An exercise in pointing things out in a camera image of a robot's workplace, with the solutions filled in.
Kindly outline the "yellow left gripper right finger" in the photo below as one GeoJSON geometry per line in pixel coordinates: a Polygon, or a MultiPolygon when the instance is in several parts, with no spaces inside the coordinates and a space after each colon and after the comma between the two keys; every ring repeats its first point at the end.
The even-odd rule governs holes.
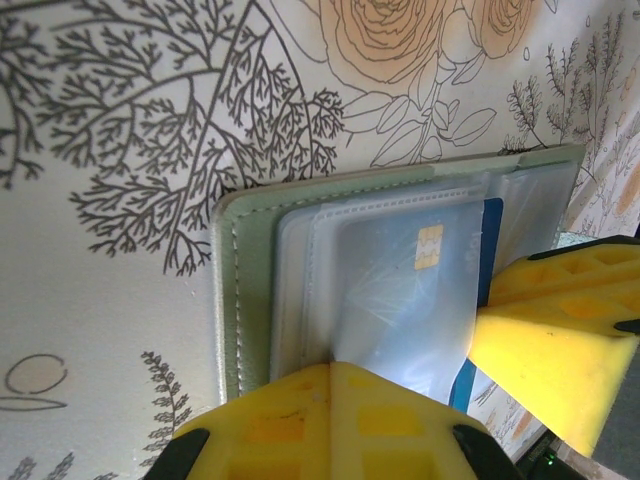
{"type": "Polygon", "coordinates": [[[518,479],[485,426],[355,365],[330,365],[332,479],[518,479]]]}

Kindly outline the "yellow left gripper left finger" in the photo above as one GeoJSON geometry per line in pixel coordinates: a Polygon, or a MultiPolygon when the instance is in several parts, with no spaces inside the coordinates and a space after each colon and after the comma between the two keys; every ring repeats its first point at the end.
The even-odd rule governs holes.
{"type": "Polygon", "coordinates": [[[149,479],[328,479],[330,368],[307,367],[180,427],[149,479]]]}

